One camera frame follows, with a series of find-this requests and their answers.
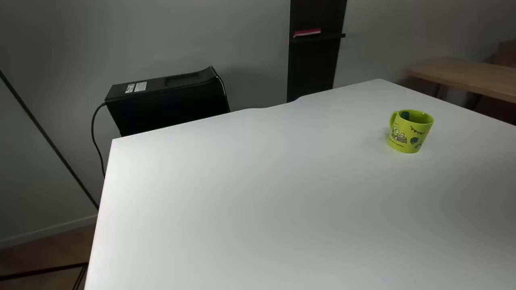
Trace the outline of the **green plastic cup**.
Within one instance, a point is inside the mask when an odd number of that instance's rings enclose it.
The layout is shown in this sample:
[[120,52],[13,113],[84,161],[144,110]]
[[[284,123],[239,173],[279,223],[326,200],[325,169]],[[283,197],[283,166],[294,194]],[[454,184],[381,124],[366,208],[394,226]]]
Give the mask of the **green plastic cup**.
[[391,116],[387,144],[402,153],[418,153],[429,136],[434,118],[418,110],[399,110]]

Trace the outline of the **black computer tower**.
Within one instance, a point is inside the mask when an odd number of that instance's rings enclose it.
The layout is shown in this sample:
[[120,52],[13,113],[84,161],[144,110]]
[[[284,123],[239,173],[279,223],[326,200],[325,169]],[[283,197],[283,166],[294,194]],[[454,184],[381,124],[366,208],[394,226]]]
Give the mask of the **black computer tower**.
[[115,84],[105,103],[121,136],[231,111],[225,82],[213,66],[186,74]]

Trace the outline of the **black vertical pillar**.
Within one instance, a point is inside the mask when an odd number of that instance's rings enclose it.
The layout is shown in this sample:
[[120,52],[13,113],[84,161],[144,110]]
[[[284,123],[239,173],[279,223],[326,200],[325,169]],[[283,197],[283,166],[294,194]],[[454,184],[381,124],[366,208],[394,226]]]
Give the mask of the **black vertical pillar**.
[[334,86],[349,0],[291,0],[287,100]]

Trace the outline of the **black diagonal tripod leg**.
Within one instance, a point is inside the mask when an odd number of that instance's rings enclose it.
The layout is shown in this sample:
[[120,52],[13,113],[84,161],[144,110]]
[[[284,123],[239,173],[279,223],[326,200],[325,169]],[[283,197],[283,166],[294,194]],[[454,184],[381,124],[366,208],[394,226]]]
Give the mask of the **black diagonal tripod leg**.
[[99,211],[100,205],[99,202],[94,198],[94,195],[89,192],[89,189],[86,187],[86,184],[79,179],[79,176],[75,173],[75,169],[71,168],[71,165],[68,163],[68,160],[63,157],[63,153],[58,150],[58,147],[55,145],[55,142],[50,139],[50,136],[46,132],[46,129],[42,128],[42,124],[39,123],[39,119],[36,118],[36,115],[31,111],[31,108],[26,105],[26,102],[21,99],[21,95],[18,94],[18,90],[15,89],[15,86],[10,82],[10,79],[5,76],[5,73],[0,70],[0,81],[5,84],[5,87],[12,92],[12,95],[15,97],[15,100],[20,103],[20,107],[23,108],[23,111],[29,116],[29,119],[34,123],[34,126],[38,128],[38,131],[42,134],[42,137],[47,140],[47,144],[50,145],[50,148],[55,152],[55,155],[60,158],[60,161],[63,163],[63,166],[68,169],[68,173],[71,174],[71,177],[78,182],[78,186],[81,187],[81,190],[84,192],[84,195],[88,197],[88,200],[92,203],[92,206]]

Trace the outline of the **wooden side table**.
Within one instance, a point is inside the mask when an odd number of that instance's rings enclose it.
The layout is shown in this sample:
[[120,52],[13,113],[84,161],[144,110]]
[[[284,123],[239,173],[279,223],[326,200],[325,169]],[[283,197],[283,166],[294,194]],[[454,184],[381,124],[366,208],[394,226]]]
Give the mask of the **wooden side table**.
[[407,74],[410,78],[516,103],[515,68],[457,58],[436,58],[408,68]]

